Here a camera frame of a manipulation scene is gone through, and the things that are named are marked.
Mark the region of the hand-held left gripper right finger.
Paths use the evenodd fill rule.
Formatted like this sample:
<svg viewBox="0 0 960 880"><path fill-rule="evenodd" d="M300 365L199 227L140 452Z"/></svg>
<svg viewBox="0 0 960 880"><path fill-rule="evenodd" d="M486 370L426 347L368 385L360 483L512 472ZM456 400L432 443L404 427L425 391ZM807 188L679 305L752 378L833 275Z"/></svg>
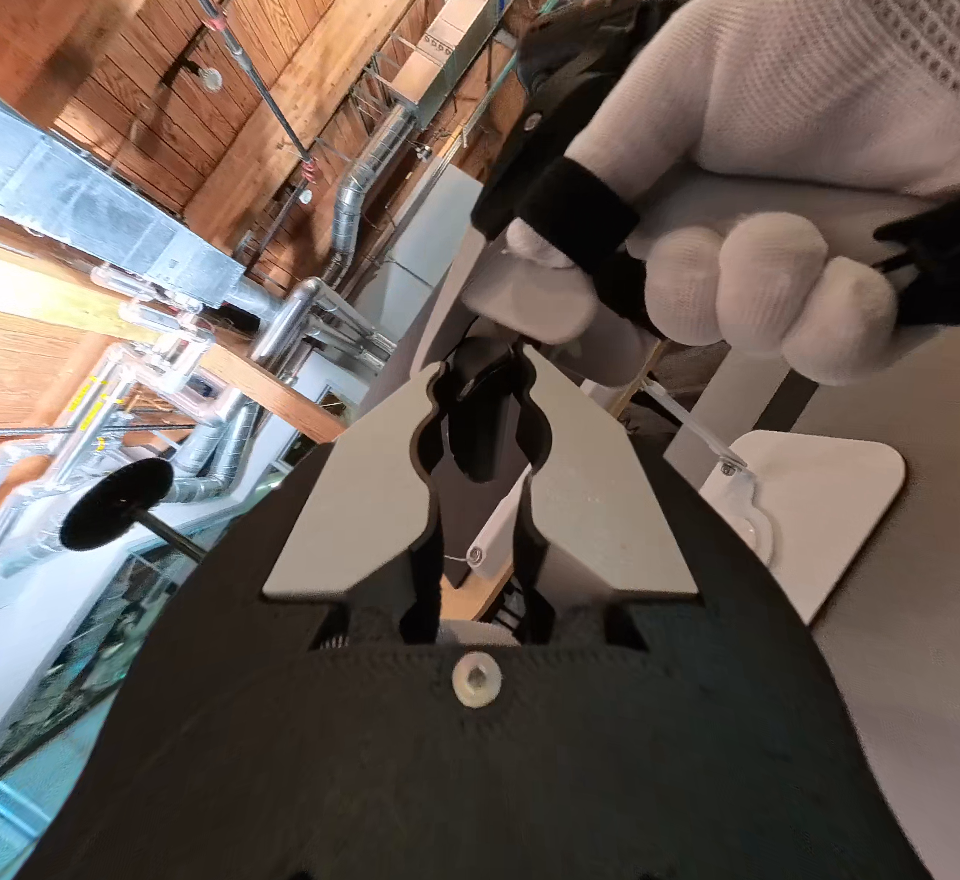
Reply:
<svg viewBox="0 0 960 880"><path fill-rule="evenodd" d="M548 644L580 611L698 588L627 432L537 348L514 348L516 440L530 464L512 536L522 644Z"/></svg>

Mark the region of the silver rectangular duct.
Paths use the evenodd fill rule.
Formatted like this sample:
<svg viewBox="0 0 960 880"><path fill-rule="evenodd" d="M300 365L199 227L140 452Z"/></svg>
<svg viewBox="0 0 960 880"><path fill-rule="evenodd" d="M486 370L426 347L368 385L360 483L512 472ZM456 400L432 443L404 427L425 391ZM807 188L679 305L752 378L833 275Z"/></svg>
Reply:
<svg viewBox="0 0 960 880"><path fill-rule="evenodd" d="M447 0L390 82L393 97L423 130L437 116L514 0Z"/></svg>

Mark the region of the person's right hand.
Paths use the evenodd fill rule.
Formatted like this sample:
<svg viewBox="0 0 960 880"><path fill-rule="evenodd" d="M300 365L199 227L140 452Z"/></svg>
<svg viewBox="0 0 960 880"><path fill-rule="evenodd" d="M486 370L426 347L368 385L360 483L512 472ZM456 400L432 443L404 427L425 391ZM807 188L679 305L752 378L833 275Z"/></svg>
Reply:
<svg viewBox="0 0 960 880"><path fill-rule="evenodd" d="M678 228L643 253L643 303L668 339L854 382L912 349L913 331L958 325L958 132L958 0L691 0L537 180L506 246L593 273L641 239L644 195L682 161L943 202L913 237L884 235L908 244L876 268L786 212L726 236Z"/></svg>

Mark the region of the grey rectangular air duct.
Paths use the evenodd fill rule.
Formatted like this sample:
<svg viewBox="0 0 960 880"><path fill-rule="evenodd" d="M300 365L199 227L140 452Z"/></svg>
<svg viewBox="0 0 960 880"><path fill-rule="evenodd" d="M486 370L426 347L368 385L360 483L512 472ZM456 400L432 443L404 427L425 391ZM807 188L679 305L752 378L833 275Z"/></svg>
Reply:
<svg viewBox="0 0 960 880"><path fill-rule="evenodd" d="M240 307L244 267L75 144L1 105L1 214L176 294Z"/></svg>

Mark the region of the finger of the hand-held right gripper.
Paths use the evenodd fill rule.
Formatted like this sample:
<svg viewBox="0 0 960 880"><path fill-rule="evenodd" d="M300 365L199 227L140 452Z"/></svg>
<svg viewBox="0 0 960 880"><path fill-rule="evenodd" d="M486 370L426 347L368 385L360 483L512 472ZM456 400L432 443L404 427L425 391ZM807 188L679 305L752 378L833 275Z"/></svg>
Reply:
<svg viewBox="0 0 960 880"><path fill-rule="evenodd" d="M577 338L599 307L593 281L577 267L555 269L524 260L504 238L480 255L461 301L478 316L547 345Z"/></svg>
<svg viewBox="0 0 960 880"><path fill-rule="evenodd" d="M577 385L584 381L605 387L626 386L642 371L661 340L637 327L589 328L577 337L550 344L526 336L525 342Z"/></svg>

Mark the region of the black floor-to-ceiling pole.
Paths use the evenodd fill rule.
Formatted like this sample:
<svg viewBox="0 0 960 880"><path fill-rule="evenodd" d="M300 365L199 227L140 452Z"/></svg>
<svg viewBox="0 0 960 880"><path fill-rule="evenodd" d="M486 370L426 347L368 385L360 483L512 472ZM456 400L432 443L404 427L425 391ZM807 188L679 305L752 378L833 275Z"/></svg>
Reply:
<svg viewBox="0 0 960 880"><path fill-rule="evenodd" d="M174 470L162 458L143 459L101 479L75 503L59 530L60 545L71 551L98 550L143 526L196 563L207 551L152 514L170 492Z"/></svg>

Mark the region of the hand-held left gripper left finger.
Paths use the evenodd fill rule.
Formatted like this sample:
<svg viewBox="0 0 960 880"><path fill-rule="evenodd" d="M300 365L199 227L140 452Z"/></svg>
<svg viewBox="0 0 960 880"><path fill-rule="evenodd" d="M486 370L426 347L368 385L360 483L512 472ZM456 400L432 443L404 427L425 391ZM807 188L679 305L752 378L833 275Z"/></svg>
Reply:
<svg viewBox="0 0 960 880"><path fill-rule="evenodd" d="M433 362L334 443L261 589L377 611L435 642L445 549L432 474L444 456L445 364Z"/></svg>

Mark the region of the black remote control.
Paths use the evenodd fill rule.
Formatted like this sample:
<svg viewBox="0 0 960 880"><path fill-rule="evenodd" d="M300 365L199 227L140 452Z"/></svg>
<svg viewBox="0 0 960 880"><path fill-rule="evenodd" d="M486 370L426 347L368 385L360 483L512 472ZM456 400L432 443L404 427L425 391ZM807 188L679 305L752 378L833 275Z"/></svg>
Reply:
<svg viewBox="0 0 960 880"><path fill-rule="evenodd" d="M492 482L520 460L516 358L509 339L482 335L464 338L448 359L449 449L474 483Z"/></svg>

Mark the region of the wood-framed dark divider panel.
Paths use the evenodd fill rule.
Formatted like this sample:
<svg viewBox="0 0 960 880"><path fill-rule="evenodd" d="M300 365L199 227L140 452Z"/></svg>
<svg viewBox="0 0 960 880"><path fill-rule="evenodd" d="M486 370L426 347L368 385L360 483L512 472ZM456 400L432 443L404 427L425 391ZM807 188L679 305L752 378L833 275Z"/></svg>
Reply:
<svg viewBox="0 0 960 880"><path fill-rule="evenodd" d="M512 343L525 340L525 336L473 313L461 301L463 286L472 269L493 242L486 241L473 226L465 228L449 268L404 336L404 344L414 349L410 375L419 373L432 362L449 359L469 336L489 335ZM586 329L611 331L617 327L644 330L599 299L596 316ZM639 388L642 377L655 369L666 349L666 342L661 339L640 374L626 386L605 387L592 381L584 381L579 386L598 405L618 417L629 404L630 395ZM464 476L455 466L450 451L444 453L439 463L439 505L448 556L442 614L447 619L481 618L511 577L513 527L529 468L521 450L518 451L520 458L515 468L504 471L489 483L477 484Z"/></svg>

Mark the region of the round silver duct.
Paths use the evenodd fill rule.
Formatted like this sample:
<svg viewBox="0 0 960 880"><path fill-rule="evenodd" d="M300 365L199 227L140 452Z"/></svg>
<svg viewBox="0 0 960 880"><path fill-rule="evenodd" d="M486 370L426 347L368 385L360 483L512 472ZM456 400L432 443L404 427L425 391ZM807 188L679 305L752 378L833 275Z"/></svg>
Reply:
<svg viewBox="0 0 960 880"><path fill-rule="evenodd" d="M334 201L330 260L319 277L309 277L282 301L247 279L237 284L229 304L259 320L255 360L277 358L303 329L315 299L330 298L337 291L354 262L364 203L417 129L415 111L401 103L394 105L347 167Z"/></svg>

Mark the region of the white lamp stand with base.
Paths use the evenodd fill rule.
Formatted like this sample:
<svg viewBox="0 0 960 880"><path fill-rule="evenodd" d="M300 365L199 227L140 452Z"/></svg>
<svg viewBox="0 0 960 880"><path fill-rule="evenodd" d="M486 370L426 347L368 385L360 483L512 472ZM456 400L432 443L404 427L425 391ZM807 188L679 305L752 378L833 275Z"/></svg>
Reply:
<svg viewBox="0 0 960 880"><path fill-rule="evenodd" d="M773 430L730 451L701 496L810 624L899 495L906 462L879 442Z"/></svg>

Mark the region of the person's left hand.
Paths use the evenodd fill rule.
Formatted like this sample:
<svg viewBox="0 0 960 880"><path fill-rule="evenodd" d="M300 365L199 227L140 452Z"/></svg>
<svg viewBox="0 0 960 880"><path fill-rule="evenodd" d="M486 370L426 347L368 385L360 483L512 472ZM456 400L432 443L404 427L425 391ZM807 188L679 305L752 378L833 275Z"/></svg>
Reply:
<svg viewBox="0 0 960 880"><path fill-rule="evenodd" d="M436 637L438 646L519 646L510 630L495 622L442 620Z"/></svg>

